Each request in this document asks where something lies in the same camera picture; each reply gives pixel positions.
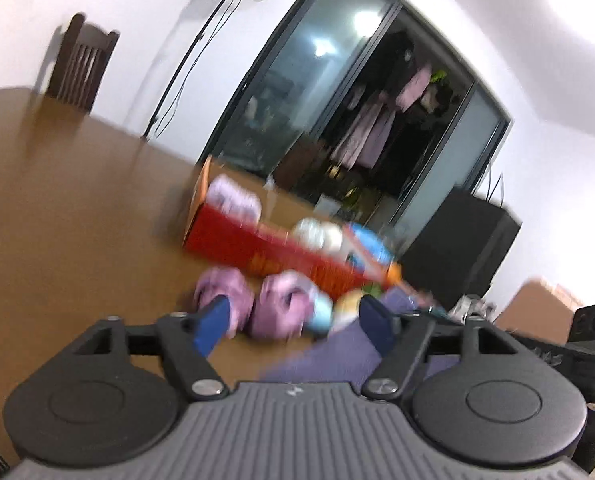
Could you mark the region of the translucent white plastic bundle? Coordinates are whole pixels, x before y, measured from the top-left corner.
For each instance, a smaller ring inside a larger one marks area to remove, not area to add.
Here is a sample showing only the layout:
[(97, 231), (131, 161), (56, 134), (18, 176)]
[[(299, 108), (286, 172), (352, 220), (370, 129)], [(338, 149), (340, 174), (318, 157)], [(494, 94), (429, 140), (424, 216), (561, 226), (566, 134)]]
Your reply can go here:
[(322, 250), (326, 243), (323, 223), (315, 218), (299, 220), (291, 231), (291, 236), (309, 250)]

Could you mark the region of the hanging pink clothes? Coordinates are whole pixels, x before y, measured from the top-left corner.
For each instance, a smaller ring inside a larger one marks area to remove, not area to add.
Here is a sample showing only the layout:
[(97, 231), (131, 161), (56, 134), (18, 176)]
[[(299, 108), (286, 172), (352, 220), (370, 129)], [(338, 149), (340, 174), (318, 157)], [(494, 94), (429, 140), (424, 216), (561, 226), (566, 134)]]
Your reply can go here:
[(427, 63), (417, 70), (395, 98), (385, 91), (375, 92), (363, 104), (335, 149), (332, 160), (347, 169), (355, 165), (371, 169), (378, 162), (395, 117), (412, 107), (431, 82), (432, 64)]

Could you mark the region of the pink fabric bundle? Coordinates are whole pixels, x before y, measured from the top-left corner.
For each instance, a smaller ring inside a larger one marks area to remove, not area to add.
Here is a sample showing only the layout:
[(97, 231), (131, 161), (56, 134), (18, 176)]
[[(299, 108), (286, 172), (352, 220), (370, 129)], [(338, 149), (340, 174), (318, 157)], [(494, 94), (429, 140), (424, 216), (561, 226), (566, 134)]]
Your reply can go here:
[(234, 338), (247, 324), (253, 309), (254, 292), (244, 275), (237, 268), (212, 268), (206, 270), (194, 289), (194, 307), (207, 307), (218, 296), (229, 304), (228, 338)]
[(273, 340), (301, 335), (313, 316), (317, 292), (307, 276), (293, 270), (267, 276), (253, 304), (249, 334)]

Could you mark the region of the white foam roll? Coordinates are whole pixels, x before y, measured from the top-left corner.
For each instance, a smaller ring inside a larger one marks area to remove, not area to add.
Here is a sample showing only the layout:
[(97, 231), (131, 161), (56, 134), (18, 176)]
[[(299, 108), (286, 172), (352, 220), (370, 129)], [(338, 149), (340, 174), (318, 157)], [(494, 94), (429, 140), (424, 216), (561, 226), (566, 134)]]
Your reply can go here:
[(332, 222), (320, 222), (316, 238), (318, 249), (326, 254), (340, 252), (344, 243), (342, 228)]

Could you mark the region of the silver metal device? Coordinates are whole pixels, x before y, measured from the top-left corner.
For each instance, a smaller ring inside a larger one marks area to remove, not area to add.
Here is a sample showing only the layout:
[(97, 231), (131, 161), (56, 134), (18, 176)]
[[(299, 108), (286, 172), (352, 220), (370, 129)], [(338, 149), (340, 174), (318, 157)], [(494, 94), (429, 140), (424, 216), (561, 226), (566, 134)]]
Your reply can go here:
[(495, 318), (496, 306), (476, 295), (463, 295), (455, 304), (455, 307), (448, 312), (448, 316), (455, 322), (465, 324), (468, 318), (482, 318), (482, 320), (493, 321)]

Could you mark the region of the white and yellow plush toy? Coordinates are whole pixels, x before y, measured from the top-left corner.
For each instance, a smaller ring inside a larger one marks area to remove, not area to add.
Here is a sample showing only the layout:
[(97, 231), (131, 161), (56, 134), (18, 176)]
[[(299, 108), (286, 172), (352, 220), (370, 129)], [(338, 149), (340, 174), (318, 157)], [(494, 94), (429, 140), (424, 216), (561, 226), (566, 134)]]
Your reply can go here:
[(337, 333), (344, 330), (349, 324), (359, 317), (360, 301), (367, 295), (363, 289), (353, 289), (345, 292), (333, 305), (331, 326), (329, 333)]

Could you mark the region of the light stand with lamp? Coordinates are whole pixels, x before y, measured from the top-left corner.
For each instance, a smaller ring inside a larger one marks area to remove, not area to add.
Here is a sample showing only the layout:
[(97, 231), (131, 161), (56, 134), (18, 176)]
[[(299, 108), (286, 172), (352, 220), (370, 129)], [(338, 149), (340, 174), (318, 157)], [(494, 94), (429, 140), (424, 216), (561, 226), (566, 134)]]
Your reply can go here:
[(238, 9), (242, 0), (216, 0), (215, 6), (200, 27), (198, 34), (191, 41), (182, 59), (176, 66), (173, 75), (162, 92), (156, 108), (153, 110), (144, 132), (142, 141), (149, 141), (158, 136), (172, 122), (180, 98), (184, 92), (186, 81), (201, 56), (213, 39), (228, 23), (232, 14)]

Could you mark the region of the light blue plush toy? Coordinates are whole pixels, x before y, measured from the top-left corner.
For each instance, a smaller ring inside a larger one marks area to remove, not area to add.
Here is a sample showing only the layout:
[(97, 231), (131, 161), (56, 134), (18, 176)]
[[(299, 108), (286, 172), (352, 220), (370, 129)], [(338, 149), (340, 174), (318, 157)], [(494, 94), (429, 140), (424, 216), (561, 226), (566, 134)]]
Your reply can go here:
[(305, 328), (317, 336), (326, 336), (333, 321), (333, 302), (324, 292), (319, 292), (313, 299), (313, 313), (305, 322)]

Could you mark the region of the purple cloth bundle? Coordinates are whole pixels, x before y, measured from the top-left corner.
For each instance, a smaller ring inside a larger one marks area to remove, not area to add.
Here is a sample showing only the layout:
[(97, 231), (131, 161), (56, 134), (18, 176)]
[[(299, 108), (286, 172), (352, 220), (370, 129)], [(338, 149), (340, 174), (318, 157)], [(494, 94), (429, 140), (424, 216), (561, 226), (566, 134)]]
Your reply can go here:
[[(402, 315), (433, 304), (432, 296), (407, 294), (392, 287), (381, 296), (363, 294), (364, 299), (382, 304), (390, 315)], [(358, 316), (326, 339), (316, 342), (301, 354), (273, 366), (261, 377), (262, 382), (308, 384), (309, 382), (349, 382), (359, 389), (381, 361), (380, 352), (373, 346), (360, 326)]]

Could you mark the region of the dark wooden chair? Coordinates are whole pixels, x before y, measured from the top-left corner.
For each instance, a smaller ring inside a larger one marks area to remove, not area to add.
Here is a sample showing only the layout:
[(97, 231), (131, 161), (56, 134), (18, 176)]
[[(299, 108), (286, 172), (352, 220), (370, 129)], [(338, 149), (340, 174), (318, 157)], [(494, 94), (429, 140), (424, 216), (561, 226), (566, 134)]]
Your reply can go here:
[(90, 113), (119, 39), (116, 30), (106, 32), (84, 13), (75, 14), (62, 37), (46, 94)]

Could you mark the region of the blue tissue package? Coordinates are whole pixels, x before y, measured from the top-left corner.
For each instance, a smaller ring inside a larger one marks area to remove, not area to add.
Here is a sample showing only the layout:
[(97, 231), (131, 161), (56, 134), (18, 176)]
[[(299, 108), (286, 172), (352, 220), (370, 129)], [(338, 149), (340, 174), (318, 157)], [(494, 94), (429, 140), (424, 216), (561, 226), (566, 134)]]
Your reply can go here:
[(375, 263), (380, 264), (380, 266), (390, 266), (393, 262), (392, 252), (386, 247), (382, 238), (371, 229), (367, 229), (366, 226), (359, 223), (351, 222), (344, 227), (344, 232)]

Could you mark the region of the red cardboard box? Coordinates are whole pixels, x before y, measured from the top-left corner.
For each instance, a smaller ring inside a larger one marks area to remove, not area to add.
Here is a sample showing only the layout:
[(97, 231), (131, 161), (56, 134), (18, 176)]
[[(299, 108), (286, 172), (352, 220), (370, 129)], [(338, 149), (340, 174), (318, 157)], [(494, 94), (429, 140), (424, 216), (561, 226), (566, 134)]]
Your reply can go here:
[[(260, 200), (260, 221), (236, 219), (208, 202), (210, 185), (219, 177), (229, 178)], [(313, 208), (289, 193), (266, 190), (262, 180), (208, 157), (194, 185), (183, 248), (212, 263), (233, 266), (253, 278), (265, 278), (284, 270), (297, 271), (332, 298), (368, 283), (377, 283), (384, 289), (404, 284), (401, 266), (378, 263), (349, 226), (342, 228), (349, 246), (341, 257), (299, 244), (290, 229), (314, 214)]]

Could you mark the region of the brown cardboard box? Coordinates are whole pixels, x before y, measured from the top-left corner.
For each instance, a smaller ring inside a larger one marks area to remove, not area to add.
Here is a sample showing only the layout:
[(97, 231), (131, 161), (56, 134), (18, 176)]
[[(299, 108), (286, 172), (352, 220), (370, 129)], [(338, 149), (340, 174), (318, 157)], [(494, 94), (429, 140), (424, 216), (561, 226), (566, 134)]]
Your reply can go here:
[(565, 344), (574, 313), (582, 305), (560, 285), (533, 278), (520, 287), (495, 325), (552, 344)]

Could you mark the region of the dark glass sliding door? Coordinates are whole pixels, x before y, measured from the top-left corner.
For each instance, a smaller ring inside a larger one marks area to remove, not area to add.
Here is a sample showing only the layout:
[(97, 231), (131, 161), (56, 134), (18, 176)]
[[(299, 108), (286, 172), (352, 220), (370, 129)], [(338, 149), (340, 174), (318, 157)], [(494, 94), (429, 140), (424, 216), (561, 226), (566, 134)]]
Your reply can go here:
[[(395, 98), (427, 63), (431, 82), (395, 117), (371, 169), (331, 153), (375, 93)], [(204, 155), (267, 179), (337, 218), (409, 245), (453, 188), (473, 191), (509, 117), (403, 0), (297, 0)]]

